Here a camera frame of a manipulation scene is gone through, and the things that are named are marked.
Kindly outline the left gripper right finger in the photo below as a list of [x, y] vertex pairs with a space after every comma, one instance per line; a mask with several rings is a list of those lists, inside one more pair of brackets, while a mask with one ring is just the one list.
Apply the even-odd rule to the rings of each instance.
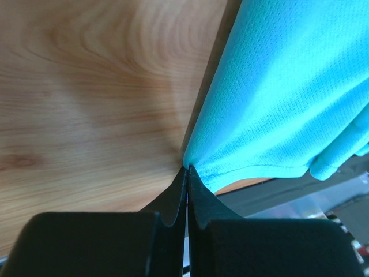
[[191, 276], [363, 276], [353, 247], [323, 219], [245, 219], [188, 170]]

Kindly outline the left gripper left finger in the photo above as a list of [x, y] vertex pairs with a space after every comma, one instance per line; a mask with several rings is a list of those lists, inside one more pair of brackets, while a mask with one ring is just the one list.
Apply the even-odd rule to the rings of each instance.
[[187, 172], [137, 212], [44, 212], [24, 226], [3, 276], [181, 276]]

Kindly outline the teal t shirt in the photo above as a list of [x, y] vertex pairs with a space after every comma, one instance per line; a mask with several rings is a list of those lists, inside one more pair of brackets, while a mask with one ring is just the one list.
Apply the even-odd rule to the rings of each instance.
[[216, 192], [368, 153], [368, 2], [243, 1], [183, 157]]

